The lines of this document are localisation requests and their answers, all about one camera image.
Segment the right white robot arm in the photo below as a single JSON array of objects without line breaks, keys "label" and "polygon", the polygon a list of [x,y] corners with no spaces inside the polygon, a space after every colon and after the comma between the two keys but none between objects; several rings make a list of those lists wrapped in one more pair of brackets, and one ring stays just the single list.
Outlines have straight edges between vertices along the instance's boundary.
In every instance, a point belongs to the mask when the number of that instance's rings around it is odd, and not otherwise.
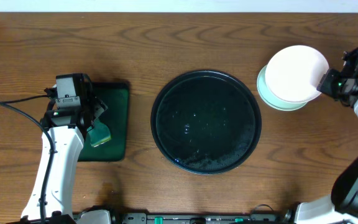
[{"label": "right white robot arm", "polygon": [[[358,48],[345,52],[341,71],[329,69],[318,91],[352,108],[358,118]],[[294,223],[358,223],[358,157],[335,181],[331,194],[297,206]]]}]

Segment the white stained plate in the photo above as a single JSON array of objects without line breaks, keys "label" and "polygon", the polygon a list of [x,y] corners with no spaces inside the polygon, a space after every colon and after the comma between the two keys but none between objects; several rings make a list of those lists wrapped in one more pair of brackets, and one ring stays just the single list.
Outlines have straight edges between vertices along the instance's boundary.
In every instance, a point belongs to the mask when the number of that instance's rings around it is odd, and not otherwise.
[{"label": "white stained plate", "polygon": [[317,87],[328,69],[328,61],[321,52],[306,45],[292,45],[269,60],[265,83],[282,101],[307,103],[321,94]]}]

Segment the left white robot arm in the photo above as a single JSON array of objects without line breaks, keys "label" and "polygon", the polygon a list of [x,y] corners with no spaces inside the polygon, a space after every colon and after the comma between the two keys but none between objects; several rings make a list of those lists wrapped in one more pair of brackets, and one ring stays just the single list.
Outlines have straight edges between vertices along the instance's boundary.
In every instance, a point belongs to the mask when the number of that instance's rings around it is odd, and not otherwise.
[{"label": "left white robot arm", "polygon": [[47,222],[53,215],[72,215],[76,165],[89,140],[92,147],[111,140],[99,117],[107,111],[85,73],[58,75],[52,97],[40,120],[42,156],[34,188],[21,218]]}]

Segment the light green stained plate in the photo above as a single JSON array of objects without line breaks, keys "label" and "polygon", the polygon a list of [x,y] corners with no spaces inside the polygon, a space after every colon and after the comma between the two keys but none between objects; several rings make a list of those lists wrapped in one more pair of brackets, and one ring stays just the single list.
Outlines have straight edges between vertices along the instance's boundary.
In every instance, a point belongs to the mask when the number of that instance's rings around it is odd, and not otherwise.
[{"label": "light green stained plate", "polygon": [[257,91],[261,99],[270,107],[280,111],[295,111],[306,105],[306,103],[289,103],[276,97],[267,87],[265,82],[265,65],[257,77]]}]

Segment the green yellow sponge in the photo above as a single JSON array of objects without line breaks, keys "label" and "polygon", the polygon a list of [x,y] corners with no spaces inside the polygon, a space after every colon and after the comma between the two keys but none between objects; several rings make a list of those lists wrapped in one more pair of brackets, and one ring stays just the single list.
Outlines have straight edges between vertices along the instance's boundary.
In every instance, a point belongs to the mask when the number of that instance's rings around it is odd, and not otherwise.
[{"label": "green yellow sponge", "polygon": [[107,125],[99,119],[94,120],[93,125],[87,129],[91,147],[98,147],[111,140],[111,132]]}]

